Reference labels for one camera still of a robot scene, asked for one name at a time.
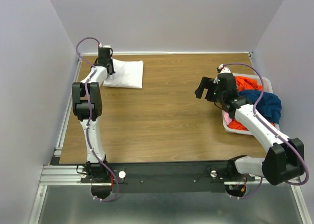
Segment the white t shirt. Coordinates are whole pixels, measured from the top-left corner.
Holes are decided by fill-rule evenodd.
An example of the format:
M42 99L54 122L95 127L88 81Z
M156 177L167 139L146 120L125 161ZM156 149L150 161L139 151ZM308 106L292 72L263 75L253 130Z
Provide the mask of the white t shirt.
M133 89L143 88L144 62L142 60L121 61L114 59L113 67L115 73L104 80L103 86Z

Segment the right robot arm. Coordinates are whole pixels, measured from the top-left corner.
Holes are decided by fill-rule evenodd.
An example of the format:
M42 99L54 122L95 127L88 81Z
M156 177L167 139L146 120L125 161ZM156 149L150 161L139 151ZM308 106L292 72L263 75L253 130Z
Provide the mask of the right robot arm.
M216 79L202 77L195 96L219 103L221 109L244 125L266 151L264 158L238 156L230 159L226 167L230 180L251 174L278 185L307 172L303 142L277 130L245 96L240 96L232 73L220 73Z

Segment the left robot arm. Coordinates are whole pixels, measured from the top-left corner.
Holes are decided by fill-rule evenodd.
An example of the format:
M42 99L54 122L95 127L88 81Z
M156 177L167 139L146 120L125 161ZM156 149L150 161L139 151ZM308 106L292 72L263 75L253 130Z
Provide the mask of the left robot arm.
M99 126L103 112L100 86L115 73L112 54L110 46L99 46L97 61L91 64L89 74L72 84L73 113L80 121L87 148L86 177L98 182L104 182L108 177L111 181L117 179L107 165Z

